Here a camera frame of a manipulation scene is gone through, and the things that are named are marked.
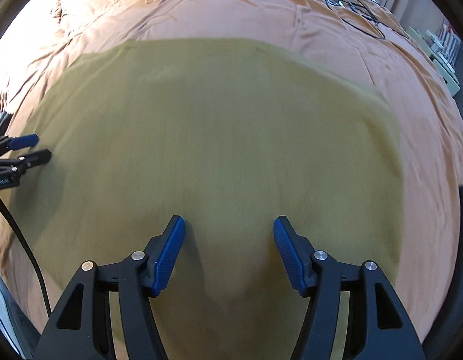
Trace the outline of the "books on cabinet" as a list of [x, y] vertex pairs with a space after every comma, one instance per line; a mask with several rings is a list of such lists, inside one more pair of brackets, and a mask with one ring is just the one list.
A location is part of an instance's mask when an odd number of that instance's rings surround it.
[[461, 46], [461, 39], [454, 32], [447, 19], [443, 20], [436, 33], [427, 30], [424, 39], [435, 54], [440, 55], [448, 64], [455, 64]]

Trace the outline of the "orange bed blanket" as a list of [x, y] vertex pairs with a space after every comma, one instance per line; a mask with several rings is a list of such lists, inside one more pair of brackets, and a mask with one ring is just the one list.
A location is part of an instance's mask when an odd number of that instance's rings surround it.
[[[36, 134], [26, 122], [81, 55], [174, 39], [279, 47], [376, 89], [397, 119], [397, 273], [309, 241], [317, 284], [309, 297], [293, 289], [306, 310], [287, 359], [448, 358], [463, 338], [463, 120], [430, 58], [375, 0], [0, 0], [0, 132]], [[81, 262], [64, 287], [40, 267], [4, 194], [42, 166], [0, 189], [3, 349], [27, 359], [173, 359], [153, 309], [171, 278], [156, 298], [140, 286], [151, 238], [120, 261]]]

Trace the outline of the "white bedside cabinet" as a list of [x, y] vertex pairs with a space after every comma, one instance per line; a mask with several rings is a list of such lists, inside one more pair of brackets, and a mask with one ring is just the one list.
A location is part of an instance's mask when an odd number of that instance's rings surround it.
[[437, 51], [434, 51], [426, 42], [423, 35], [417, 32], [414, 28], [408, 27], [406, 32], [418, 43], [420, 48], [427, 55], [436, 69], [442, 75], [444, 82], [446, 83], [448, 90], [452, 97], [454, 97], [460, 90], [459, 79], [456, 76], [454, 70], [445, 60], [445, 58]]

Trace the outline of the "olive green cloth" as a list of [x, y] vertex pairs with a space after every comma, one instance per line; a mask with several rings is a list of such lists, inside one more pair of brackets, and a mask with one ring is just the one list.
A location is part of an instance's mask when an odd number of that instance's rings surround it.
[[4, 200], [58, 286], [185, 219], [153, 303], [172, 359], [290, 357], [306, 303], [273, 241], [280, 215], [342, 262], [397, 273], [397, 119], [375, 88], [285, 49], [174, 39], [81, 55], [24, 130], [52, 158]]

